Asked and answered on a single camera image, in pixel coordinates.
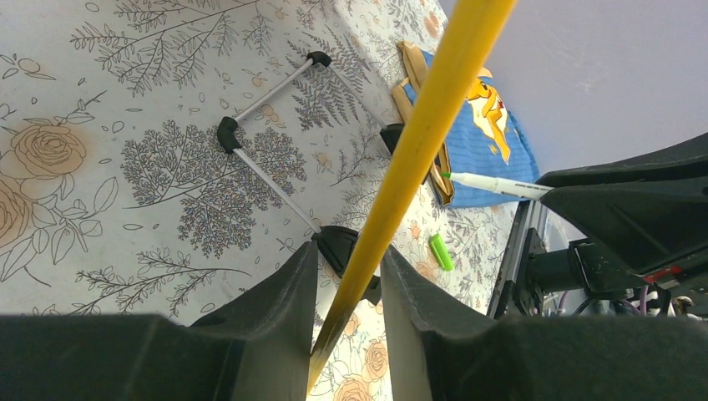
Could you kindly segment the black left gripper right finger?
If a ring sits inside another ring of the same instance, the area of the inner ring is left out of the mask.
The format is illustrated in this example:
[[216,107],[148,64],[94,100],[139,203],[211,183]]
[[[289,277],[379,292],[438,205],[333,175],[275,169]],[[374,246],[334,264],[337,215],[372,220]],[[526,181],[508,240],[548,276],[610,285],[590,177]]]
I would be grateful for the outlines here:
[[380,265],[395,400],[704,400],[707,326],[479,313],[394,247]]

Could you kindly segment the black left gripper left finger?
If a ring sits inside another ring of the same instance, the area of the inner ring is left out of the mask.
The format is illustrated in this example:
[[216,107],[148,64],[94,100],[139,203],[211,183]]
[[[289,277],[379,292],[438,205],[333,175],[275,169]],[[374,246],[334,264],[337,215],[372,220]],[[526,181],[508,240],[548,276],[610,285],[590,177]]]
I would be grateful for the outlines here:
[[181,326],[159,315],[1,319],[4,400],[303,400],[318,251]]

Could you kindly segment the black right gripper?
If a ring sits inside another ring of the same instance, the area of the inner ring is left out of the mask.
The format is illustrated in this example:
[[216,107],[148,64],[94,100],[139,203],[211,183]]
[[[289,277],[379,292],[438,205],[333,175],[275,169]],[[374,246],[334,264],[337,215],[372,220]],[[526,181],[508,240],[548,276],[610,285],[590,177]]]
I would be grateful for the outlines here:
[[539,185],[561,187],[542,203],[590,239],[569,245],[586,295],[625,301],[642,287],[671,293],[706,287],[706,175],[707,134],[542,175]]

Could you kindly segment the yellow framed whiteboard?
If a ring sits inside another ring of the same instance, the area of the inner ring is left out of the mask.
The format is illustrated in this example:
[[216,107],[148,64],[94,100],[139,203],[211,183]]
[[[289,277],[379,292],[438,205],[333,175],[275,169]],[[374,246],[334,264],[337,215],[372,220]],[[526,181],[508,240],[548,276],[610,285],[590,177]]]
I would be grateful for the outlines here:
[[459,1],[311,351],[312,390],[516,2]]

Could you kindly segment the green marker cap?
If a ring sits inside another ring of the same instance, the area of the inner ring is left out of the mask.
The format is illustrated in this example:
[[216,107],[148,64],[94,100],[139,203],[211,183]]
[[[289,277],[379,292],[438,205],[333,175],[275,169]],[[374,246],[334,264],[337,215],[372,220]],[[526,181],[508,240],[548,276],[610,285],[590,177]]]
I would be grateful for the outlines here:
[[429,238],[428,245],[438,265],[446,272],[455,269],[455,264],[451,258],[445,240],[440,234],[435,234]]

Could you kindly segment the white green whiteboard marker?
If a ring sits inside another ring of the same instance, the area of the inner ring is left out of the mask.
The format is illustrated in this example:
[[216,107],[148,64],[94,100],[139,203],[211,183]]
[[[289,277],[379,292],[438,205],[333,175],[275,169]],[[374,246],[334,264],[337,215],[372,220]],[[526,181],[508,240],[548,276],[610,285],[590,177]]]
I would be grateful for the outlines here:
[[500,177],[477,175],[472,173],[441,173],[441,177],[458,184],[490,191],[500,195],[509,195],[531,201],[539,201],[544,195],[553,190],[553,187],[537,185],[518,180],[510,180]]

